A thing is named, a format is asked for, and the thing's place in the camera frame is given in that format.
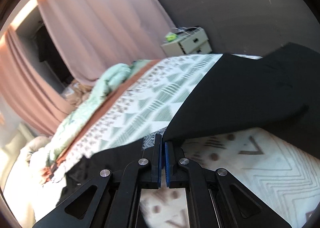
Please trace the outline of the black button-up shirt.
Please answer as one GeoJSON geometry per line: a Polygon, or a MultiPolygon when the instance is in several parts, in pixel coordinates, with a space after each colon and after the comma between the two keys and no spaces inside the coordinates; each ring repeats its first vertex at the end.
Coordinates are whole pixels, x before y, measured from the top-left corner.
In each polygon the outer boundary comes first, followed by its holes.
{"type": "Polygon", "coordinates": [[[259,127],[319,156],[317,52],[290,43],[257,60],[225,54],[186,92],[182,86],[196,72],[191,66],[160,88],[115,139],[104,140],[103,150],[135,142],[163,123],[163,153],[166,142],[181,147],[191,138],[259,127]]]}

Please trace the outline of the patterned white bedspread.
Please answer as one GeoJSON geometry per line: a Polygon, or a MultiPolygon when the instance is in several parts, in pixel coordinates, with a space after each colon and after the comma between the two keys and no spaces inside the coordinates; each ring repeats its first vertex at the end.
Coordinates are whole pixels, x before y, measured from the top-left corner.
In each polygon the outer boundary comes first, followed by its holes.
{"type": "MultiPolygon", "coordinates": [[[[100,151],[163,133],[188,95],[220,55],[144,60],[108,69],[52,137],[17,148],[4,197],[18,223],[32,227],[57,204],[67,171],[100,151]]],[[[302,227],[319,204],[319,160],[260,128],[189,139],[185,155],[202,167],[226,168],[282,216],[302,227]]]]}

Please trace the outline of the white pillow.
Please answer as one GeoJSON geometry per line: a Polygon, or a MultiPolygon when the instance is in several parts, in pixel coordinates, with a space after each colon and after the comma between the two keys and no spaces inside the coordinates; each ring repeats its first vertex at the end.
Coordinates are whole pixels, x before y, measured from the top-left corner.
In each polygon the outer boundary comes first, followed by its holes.
{"type": "Polygon", "coordinates": [[[26,158],[25,161],[26,162],[30,162],[31,156],[33,155],[33,153],[37,152],[39,149],[45,147],[47,144],[49,144],[52,140],[52,136],[38,136],[36,138],[34,138],[33,140],[31,140],[28,144],[27,144],[27,149],[26,149],[26,158]]]}

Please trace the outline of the left pink curtain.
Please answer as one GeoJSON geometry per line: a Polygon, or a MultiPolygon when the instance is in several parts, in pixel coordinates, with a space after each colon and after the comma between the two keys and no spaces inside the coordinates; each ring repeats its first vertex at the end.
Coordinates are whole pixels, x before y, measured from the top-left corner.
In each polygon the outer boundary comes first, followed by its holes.
{"type": "Polygon", "coordinates": [[[19,117],[46,135],[55,134],[74,111],[31,65],[11,26],[1,38],[1,95],[19,117]]]}

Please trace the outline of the pink curtain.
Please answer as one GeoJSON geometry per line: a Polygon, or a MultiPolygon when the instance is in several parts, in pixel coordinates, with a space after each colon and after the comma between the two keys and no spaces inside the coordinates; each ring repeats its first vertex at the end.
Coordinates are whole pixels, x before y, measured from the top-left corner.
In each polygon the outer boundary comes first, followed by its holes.
{"type": "Polygon", "coordinates": [[[1,95],[19,117],[46,135],[55,134],[74,111],[31,65],[11,26],[1,38],[1,95]]]}
{"type": "Polygon", "coordinates": [[[92,85],[109,67],[163,59],[174,23],[158,0],[37,0],[45,27],[76,80],[92,85]]]}

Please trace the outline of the mint green quilt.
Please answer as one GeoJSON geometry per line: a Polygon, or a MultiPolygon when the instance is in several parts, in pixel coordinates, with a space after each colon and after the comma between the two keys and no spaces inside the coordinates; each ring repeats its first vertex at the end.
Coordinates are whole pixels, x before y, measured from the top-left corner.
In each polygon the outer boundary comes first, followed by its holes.
{"type": "Polygon", "coordinates": [[[57,160],[61,152],[71,144],[108,95],[139,70],[138,64],[138,61],[132,65],[116,64],[101,75],[91,90],[89,98],[63,120],[51,142],[43,148],[45,166],[51,166],[57,160]]]}

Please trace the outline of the beige bedside cabinet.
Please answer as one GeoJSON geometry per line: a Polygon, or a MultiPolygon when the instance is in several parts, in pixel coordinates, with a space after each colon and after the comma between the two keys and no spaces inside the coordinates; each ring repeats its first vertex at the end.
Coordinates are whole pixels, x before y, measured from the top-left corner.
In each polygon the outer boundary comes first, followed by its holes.
{"type": "Polygon", "coordinates": [[[176,38],[161,45],[167,57],[205,55],[213,50],[202,27],[190,27],[176,33],[176,38]]]}

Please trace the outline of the green object on cabinet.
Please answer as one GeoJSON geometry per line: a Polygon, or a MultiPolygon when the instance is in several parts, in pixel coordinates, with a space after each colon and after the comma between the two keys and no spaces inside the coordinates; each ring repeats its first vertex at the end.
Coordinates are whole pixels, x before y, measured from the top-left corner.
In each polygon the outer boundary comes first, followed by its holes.
{"type": "Polygon", "coordinates": [[[165,36],[166,42],[172,42],[175,39],[177,39],[177,34],[176,33],[172,33],[169,32],[166,36],[165,36]]]}

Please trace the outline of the right pink curtain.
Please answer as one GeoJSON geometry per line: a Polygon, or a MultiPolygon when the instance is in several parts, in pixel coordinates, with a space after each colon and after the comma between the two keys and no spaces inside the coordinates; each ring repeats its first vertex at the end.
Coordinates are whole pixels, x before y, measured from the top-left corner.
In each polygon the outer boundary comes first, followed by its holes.
{"type": "Polygon", "coordinates": [[[76,80],[92,85],[109,67],[163,59],[174,23],[158,0],[37,0],[45,27],[76,80]]]}

